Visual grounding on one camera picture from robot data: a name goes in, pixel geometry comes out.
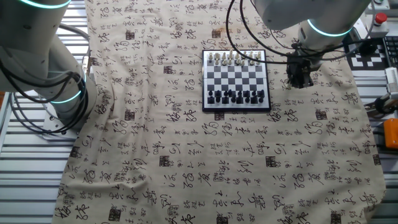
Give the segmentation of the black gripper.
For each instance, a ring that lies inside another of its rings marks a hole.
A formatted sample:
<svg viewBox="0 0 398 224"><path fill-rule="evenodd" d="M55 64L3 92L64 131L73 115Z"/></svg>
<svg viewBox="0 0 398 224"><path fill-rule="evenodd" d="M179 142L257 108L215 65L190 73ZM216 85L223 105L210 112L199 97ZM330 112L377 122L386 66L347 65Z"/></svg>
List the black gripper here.
<svg viewBox="0 0 398 224"><path fill-rule="evenodd" d="M298 52L287 54L288 85L291 85L296 89L313 86L310 72L309 60L300 58Z"/></svg>

